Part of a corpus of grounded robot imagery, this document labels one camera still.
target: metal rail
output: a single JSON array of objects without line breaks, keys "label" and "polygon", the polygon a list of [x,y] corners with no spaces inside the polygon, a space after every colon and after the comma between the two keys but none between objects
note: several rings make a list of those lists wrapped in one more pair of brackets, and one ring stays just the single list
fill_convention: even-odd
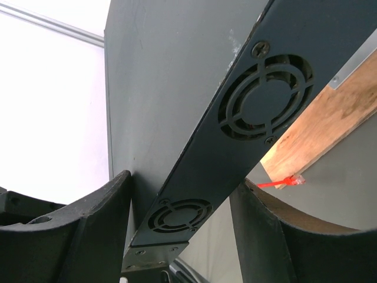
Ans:
[{"label": "metal rail", "polygon": [[98,47],[104,47],[104,38],[99,35],[42,16],[5,1],[0,1],[0,12],[31,24],[59,32],[60,34],[65,34],[69,37],[96,45]]}]

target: wooden plank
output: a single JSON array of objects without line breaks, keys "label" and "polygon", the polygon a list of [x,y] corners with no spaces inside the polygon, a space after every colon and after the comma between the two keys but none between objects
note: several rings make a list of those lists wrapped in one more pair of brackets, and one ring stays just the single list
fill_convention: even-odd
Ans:
[{"label": "wooden plank", "polygon": [[261,163],[272,181],[302,173],[376,110],[377,51],[337,90],[326,86]]}]

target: circular vent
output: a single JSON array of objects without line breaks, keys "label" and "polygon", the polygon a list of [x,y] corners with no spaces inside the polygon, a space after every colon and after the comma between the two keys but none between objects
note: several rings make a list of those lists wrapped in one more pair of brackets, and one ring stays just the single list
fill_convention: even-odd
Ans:
[{"label": "circular vent", "polygon": [[211,214],[212,205],[201,199],[187,199],[168,203],[156,211],[148,221],[149,228],[158,233],[176,233],[192,229]]},{"label": "circular vent", "polygon": [[237,140],[271,136],[303,110],[313,87],[309,63],[278,55],[252,66],[225,93],[219,108],[221,130]]}]

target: black plastic mount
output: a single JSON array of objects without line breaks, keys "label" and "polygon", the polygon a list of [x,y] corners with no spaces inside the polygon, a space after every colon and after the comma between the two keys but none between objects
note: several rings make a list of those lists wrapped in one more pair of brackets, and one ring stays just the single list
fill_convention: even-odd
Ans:
[{"label": "black plastic mount", "polygon": [[[132,188],[124,171],[70,205],[0,227],[1,282],[119,282]],[[43,201],[17,197],[18,206],[44,213]]]},{"label": "black plastic mount", "polygon": [[243,282],[377,281],[376,229],[322,221],[248,181],[230,195],[230,206]]}]

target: dark metal sheet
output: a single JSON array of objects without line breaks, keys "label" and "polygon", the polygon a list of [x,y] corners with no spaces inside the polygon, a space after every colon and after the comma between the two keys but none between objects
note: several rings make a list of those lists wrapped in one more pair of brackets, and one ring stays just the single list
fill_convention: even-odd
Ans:
[{"label": "dark metal sheet", "polygon": [[122,270],[138,271],[167,266],[171,264],[188,245],[188,242],[181,242],[170,243],[168,245],[128,247],[123,260]]},{"label": "dark metal sheet", "polygon": [[112,170],[134,172],[131,246],[189,240],[377,27],[374,0],[270,1],[252,30],[259,5],[112,1],[109,141]]}]

